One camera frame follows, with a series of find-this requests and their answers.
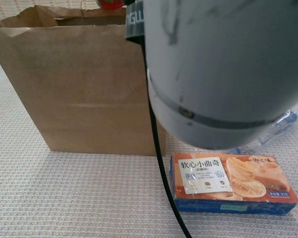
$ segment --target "black cable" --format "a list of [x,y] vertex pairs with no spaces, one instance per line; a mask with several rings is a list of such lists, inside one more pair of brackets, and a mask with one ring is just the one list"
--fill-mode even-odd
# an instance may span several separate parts
[[150,120],[151,120],[151,129],[152,129],[154,147],[155,147],[155,152],[156,152],[156,155],[157,155],[157,160],[158,160],[158,164],[159,164],[159,169],[160,169],[160,174],[161,174],[164,190],[165,190],[165,193],[167,194],[167,197],[169,199],[169,203],[171,205],[171,208],[173,210],[175,218],[177,219],[177,221],[178,221],[178,223],[179,223],[185,237],[186,238],[192,238],[192,236],[190,235],[187,227],[185,226],[185,224],[182,220],[182,217],[181,217],[181,215],[180,215],[180,213],[179,213],[179,211],[178,211],[178,209],[175,205],[175,202],[173,200],[173,196],[172,196],[172,193],[170,191],[169,184],[168,184],[167,175],[165,173],[165,168],[164,168],[162,154],[161,154],[161,148],[160,148],[160,142],[159,142],[159,136],[158,136],[157,122],[156,122],[155,115],[154,115],[154,112],[152,110],[152,106],[151,106],[150,98],[149,98],[146,47],[145,47],[145,38],[144,37],[140,37],[140,43],[141,43],[141,48],[142,48],[143,55],[144,55],[144,63],[145,63],[145,71],[146,71],[145,75],[146,75],[146,80],[147,80],[147,95],[148,95],[148,104],[149,104],[149,114],[150,114]]

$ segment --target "red object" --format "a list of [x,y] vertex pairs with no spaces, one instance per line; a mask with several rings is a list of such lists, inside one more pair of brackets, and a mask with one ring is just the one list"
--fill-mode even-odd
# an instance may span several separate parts
[[98,5],[105,10],[115,10],[121,8],[125,4],[122,0],[98,0]]

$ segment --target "snack package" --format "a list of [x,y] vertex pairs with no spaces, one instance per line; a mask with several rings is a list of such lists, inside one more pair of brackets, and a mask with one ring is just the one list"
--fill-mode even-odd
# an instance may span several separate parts
[[272,156],[174,153],[170,178],[179,211],[284,215],[298,203]]

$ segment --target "beige carpet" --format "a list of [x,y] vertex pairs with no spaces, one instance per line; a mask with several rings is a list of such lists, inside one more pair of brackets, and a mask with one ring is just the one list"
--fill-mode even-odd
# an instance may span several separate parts
[[[171,136],[173,151],[194,152]],[[298,195],[298,130],[265,151]],[[287,216],[183,213],[194,238],[298,238]],[[182,238],[155,157],[51,152],[0,66],[1,238]]]

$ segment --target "white sticker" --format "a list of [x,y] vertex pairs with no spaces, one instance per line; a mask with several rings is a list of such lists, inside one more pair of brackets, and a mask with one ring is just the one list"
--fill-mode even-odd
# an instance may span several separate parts
[[232,192],[219,157],[179,160],[186,194]]

